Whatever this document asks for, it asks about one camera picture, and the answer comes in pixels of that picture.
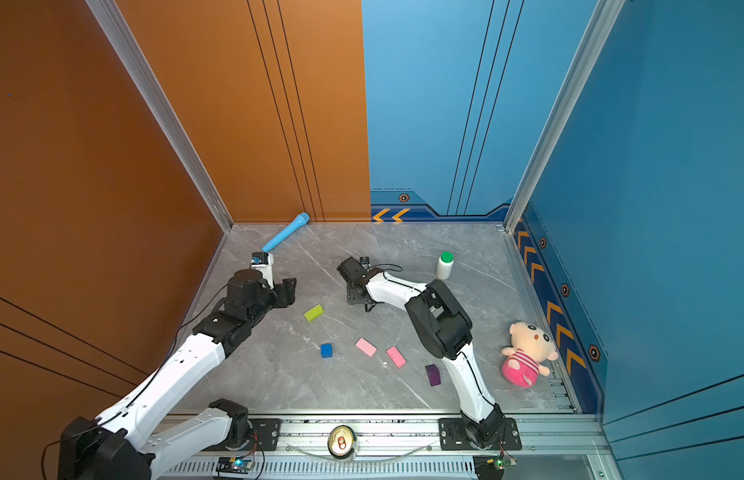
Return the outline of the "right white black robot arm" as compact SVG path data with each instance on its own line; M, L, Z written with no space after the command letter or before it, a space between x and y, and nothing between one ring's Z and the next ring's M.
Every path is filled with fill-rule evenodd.
M337 267L347 301L367 312L379 304L405 311L424 348L441 359L455 385L468 439L479 449L499 443L506 416L484 381L475 357L473 322L449 287L417 283L349 257Z

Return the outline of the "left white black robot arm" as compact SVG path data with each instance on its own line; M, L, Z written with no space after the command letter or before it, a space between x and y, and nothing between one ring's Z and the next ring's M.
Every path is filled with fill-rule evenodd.
M294 304L296 287L294 278L271 284L261 270L236 272L221 305L154 373L94 419L78 417L63 430L58 478L158 479L208 447L254 447L248 409L226 399L168 430L156 428L197 382L251 336L268 312Z

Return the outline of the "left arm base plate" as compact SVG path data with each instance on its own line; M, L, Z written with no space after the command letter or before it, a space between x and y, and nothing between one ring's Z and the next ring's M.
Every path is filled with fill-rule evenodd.
M281 420L278 418L250 417L248 422L250 430L245 442L241 446L232 449L223 442L204 449L204 452L243 455L245 453L275 451L281 432Z

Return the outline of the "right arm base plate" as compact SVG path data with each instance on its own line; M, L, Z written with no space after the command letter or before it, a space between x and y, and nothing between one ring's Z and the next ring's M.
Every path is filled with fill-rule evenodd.
M521 434L513 418L507 418L502 430L494 437L494 441L485 446L480 446L469 438L462 419L440 418L438 424L440 445L443 451L505 450L514 452L523 449Z

